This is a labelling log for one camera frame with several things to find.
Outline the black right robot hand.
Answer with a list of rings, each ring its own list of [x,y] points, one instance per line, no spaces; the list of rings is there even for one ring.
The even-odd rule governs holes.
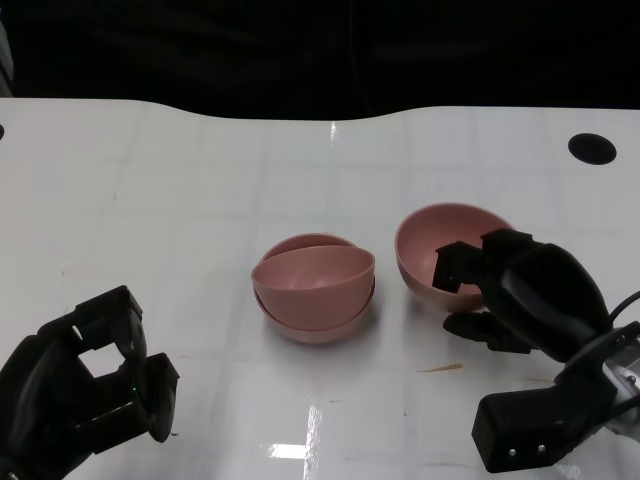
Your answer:
[[[481,293],[480,306],[445,319],[446,331],[498,352],[537,349],[561,363],[611,331],[600,289],[568,251],[511,229],[481,239],[479,247],[456,241],[437,250],[435,288],[474,285]]]

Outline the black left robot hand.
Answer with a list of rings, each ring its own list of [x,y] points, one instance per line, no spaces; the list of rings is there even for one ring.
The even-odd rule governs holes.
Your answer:
[[[25,337],[1,370],[1,476],[63,479],[142,434],[170,436],[179,375],[148,355],[142,309],[126,286]]]

